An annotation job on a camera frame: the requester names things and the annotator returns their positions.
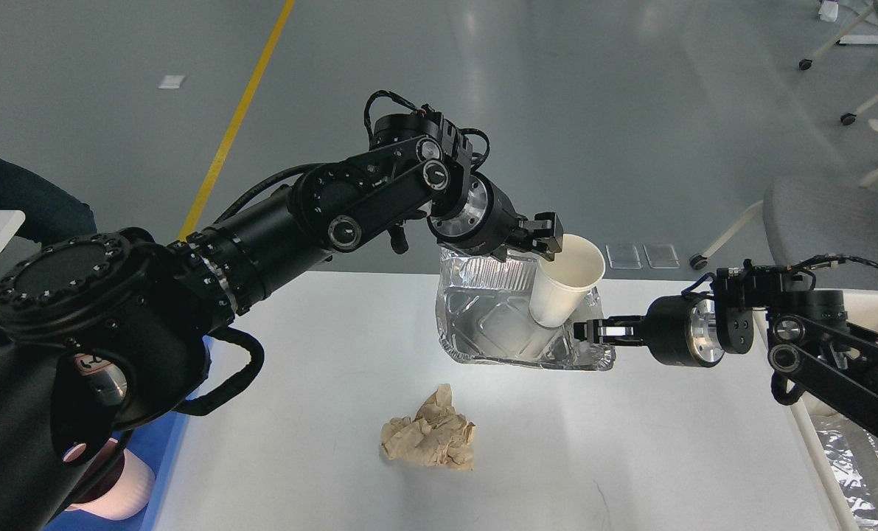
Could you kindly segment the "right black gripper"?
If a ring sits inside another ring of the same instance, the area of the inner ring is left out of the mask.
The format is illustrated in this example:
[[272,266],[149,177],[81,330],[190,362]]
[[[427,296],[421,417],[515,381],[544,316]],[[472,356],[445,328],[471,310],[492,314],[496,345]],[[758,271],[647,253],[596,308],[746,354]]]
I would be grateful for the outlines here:
[[655,360],[668,366],[715,367],[725,354],[748,353],[755,330],[751,310],[687,294],[656,299],[644,317],[574,322],[574,339],[614,347],[647,346]]

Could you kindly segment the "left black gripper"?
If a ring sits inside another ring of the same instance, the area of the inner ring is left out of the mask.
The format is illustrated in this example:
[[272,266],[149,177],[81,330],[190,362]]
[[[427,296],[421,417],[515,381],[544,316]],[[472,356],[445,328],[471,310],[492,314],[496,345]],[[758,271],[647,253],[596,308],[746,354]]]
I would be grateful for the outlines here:
[[556,212],[526,219],[516,213],[509,196],[481,173],[469,176],[466,192],[464,205],[451,218],[428,216],[429,231],[443,248],[498,261],[516,251],[553,262],[562,251],[564,231]]

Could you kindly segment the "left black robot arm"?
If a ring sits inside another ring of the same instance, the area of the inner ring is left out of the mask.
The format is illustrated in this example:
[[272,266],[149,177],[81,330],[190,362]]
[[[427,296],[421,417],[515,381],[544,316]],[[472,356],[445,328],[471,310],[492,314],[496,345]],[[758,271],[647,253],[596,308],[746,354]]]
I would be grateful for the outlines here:
[[368,149],[263,179],[217,220],[169,245],[145,229],[45,246],[0,279],[0,530],[38,530],[106,475],[133,431],[205,416],[253,383],[265,350],[237,316],[336,254],[406,221],[443,248],[553,261],[559,215],[516,212],[480,168],[477,128],[393,91],[363,109]]

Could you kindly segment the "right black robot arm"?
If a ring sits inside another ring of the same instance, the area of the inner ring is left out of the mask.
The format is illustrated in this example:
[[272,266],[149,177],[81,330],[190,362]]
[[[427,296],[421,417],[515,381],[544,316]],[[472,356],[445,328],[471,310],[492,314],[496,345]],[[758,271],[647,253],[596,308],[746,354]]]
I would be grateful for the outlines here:
[[719,268],[644,315],[574,322],[574,338],[614,347],[647,347],[658,363],[714,367],[745,354],[753,315],[764,313],[771,393],[783,406],[810,395],[878,438],[878,332],[850,322],[840,290],[819,290],[816,270],[878,262],[847,254],[816,255],[793,265]]

